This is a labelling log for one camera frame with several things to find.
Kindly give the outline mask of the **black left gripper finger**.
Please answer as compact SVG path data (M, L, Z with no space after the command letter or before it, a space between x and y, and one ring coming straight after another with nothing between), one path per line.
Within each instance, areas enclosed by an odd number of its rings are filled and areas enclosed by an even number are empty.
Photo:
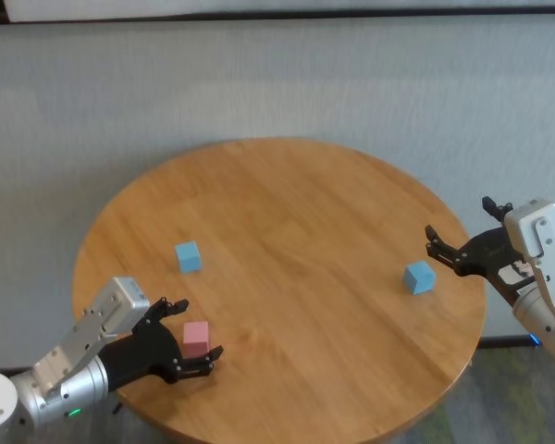
M143 319L146 324L152 324L163 318L184 313L188 307L189 301L186 299L169 302L166 298L161 298L146 311Z
M215 362L222 356L224 348L214 347L211 351L192 358L174 358L170 383L175 384L180 380L209 376L215 368Z

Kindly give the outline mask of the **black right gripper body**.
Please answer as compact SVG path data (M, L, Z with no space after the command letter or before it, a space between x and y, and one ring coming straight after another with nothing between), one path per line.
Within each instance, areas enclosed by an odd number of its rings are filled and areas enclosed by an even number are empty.
M459 253L457 275L484 278L510 307L519 298L519 290L534 281L523 256L513 249L505 228L493 228L475 236Z

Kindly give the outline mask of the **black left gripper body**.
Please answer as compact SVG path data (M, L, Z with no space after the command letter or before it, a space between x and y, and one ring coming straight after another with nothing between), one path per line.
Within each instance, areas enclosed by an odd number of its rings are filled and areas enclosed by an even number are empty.
M158 376L167 384L179 381L182 367L179 345L161 323L146 323L99 352L109 392L146 376Z

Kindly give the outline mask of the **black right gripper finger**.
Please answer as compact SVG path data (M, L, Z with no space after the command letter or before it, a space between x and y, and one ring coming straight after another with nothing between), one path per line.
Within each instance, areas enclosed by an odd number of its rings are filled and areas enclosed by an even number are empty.
M496 219L503 227L505 226L505 216L513 210L510 202L497 204L491 197L482 198L482 208L489 215Z
M425 226L425 236L428 256L450 268L455 275L464 277L461 252L441 239L431 225Z

